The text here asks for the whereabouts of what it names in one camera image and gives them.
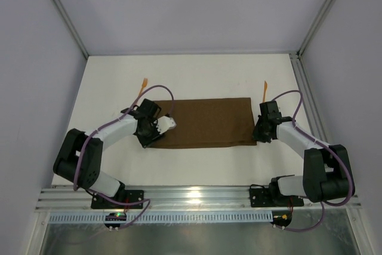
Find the brown cloth napkin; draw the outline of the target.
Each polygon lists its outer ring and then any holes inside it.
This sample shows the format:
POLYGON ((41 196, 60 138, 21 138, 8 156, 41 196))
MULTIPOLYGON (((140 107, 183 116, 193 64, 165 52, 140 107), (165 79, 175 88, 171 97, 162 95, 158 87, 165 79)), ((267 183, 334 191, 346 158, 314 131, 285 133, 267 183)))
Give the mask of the brown cloth napkin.
POLYGON ((194 149, 255 146, 255 128, 250 98, 155 100, 157 117, 170 115, 176 127, 153 140, 143 139, 145 148, 194 149))

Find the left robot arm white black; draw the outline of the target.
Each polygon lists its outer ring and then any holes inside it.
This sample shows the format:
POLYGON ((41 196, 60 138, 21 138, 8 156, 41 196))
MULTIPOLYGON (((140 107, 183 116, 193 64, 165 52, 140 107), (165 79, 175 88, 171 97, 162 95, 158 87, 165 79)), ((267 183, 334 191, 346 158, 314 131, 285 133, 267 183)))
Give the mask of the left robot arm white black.
POLYGON ((113 120, 94 131, 71 129, 56 157, 54 174, 70 181, 77 188, 102 194, 114 201, 123 201, 125 185, 101 171, 103 152, 128 136, 135 136, 148 148, 164 136, 158 118, 161 108, 144 99, 141 105, 126 110, 121 119, 113 120))

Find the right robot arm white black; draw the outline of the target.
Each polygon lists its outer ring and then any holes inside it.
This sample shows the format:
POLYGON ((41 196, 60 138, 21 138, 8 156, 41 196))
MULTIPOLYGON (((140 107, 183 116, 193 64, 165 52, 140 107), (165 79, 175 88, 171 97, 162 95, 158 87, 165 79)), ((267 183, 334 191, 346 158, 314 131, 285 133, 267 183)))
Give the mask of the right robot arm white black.
POLYGON ((278 140, 289 146, 303 160, 301 176, 271 179, 269 189, 277 199, 291 196, 331 206, 347 203, 355 194, 355 184, 347 149, 330 145, 303 130, 290 116, 282 116, 276 101, 260 104, 260 115, 252 133, 256 142, 278 140))

